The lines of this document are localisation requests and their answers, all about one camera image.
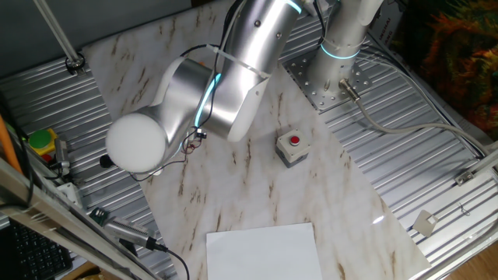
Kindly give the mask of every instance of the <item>keyboard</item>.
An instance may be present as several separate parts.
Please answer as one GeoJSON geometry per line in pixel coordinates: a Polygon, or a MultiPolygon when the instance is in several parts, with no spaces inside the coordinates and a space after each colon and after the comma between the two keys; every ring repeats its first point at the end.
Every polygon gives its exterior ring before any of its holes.
{"type": "Polygon", "coordinates": [[[72,268],[69,251],[47,237],[12,220],[6,230],[9,231],[7,240],[4,237],[1,242],[5,247],[10,247],[11,251],[2,251],[1,254],[9,254],[14,259],[9,262],[17,264],[12,264],[14,266],[7,269],[18,271],[17,276],[13,272],[11,277],[46,280],[72,268]]]}

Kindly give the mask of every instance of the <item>orange object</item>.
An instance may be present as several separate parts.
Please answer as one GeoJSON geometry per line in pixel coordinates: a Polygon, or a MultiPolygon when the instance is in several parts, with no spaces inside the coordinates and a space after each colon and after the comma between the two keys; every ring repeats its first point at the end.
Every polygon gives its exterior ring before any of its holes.
{"type": "Polygon", "coordinates": [[[9,132],[7,131],[7,127],[5,126],[2,116],[0,116],[0,142],[2,142],[5,156],[7,157],[9,164],[14,167],[17,172],[22,174],[23,170],[21,170],[21,166],[17,160],[16,151],[14,151],[14,146],[10,140],[9,132]]]}

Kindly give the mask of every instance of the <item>white marble board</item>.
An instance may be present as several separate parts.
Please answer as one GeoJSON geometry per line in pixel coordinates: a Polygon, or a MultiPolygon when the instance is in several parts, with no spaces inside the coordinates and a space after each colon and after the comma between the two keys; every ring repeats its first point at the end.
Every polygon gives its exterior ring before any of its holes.
{"type": "Polygon", "coordinates": [[[300,222],[313,223],[324,279],[408,279],[430,266],[282,66],[242,141],[209,135],[186,163],[141,185],[195,279],[207,279],[206,233],[300,222]],[[312,149],[287,169],[275,140],[295,128],[312,149]]]}
{"type": "MultiPolygon", "coordinates": [[[[112,118],[151,103],[182,51],[217,43],[230,4],[213,2],[85,47],[112,118]]],[[[190,57],[212,64],[207,50],[190,57]]],[[[193,279],[207,279],[206,233],[299,222],[314,224],[324,279],[408,279],[430,266],[282,68],[241,142],[209,135],[187,163],[169,166],[142,189],[165,244],[184,257],[193,279]],[[275,138],[294,128],[313,146],[308,159],[287,169],[275,138]]]]}

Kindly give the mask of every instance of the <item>emergency stop button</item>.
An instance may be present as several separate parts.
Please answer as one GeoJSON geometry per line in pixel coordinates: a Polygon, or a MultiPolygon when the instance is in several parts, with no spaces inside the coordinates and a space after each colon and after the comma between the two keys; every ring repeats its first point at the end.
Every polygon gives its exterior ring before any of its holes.
{"type": "Polygon", "coordinates": [[[290,145],[293,145],[293,146],[297,146],[297,145],[299,145],[299,141],[300,141],[300,139],[299,139],[299,137],[297,137],[297,136],[293,136],[293,137],[291,137],[291,138],[290,138],[290,140],[289,140],[290,145]]]}

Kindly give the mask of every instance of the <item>gray cable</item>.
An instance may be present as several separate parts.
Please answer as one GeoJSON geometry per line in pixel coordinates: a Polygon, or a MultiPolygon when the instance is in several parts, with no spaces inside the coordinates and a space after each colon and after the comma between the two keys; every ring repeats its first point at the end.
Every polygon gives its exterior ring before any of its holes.
{"type": "Polygon", "coordinates": [[[481,152],[485,155],[488,156],[489,152],[488,150],[479,142],[477,139],[473,138],[469,133],[462,131],[460,128],[456,128],[453,125],[449,124],[438,124],[438,123],[428,123],[428,124],[418,124],[418,125],[413,125],[411,127],[407,128],[385,128],[382,125],[378,124],[375,122],[372,117],[366,112],[365,107],[361,103],[361,100],[356,101],[356,105],[358,105],[359,109],[365,116],[365,118],[378,130],[385,132],[385,133],[390,133],[390,134],[399,134],[399,133],[408,133],[412,132],[415,130],[419,130],[421,128],[443,128],[448,131],[452,131],[456,134],[461,135],[462,137],[466,138],[469,142],[471,142],[477,149],[481,150],[481,152]]]}

